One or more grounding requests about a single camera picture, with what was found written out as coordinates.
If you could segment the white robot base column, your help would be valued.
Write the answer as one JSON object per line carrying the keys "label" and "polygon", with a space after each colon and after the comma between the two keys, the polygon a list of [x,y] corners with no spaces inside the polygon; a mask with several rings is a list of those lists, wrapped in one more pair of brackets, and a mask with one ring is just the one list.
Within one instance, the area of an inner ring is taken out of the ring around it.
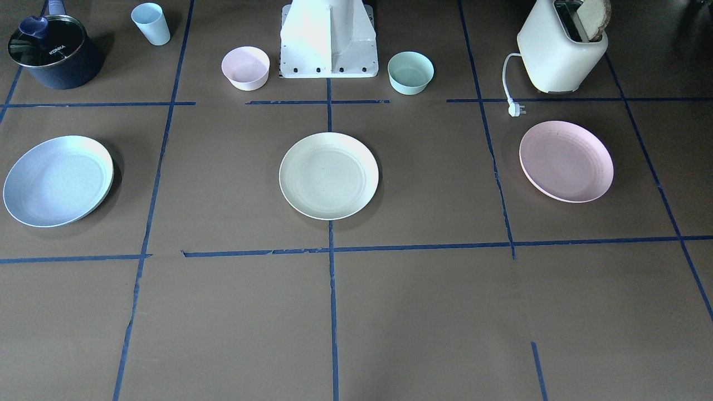
{"label": "white robot base column", "polygon": [[282,8],[280,76],[357,79],[379,71],[372,6],[362,1],[293,1]]}

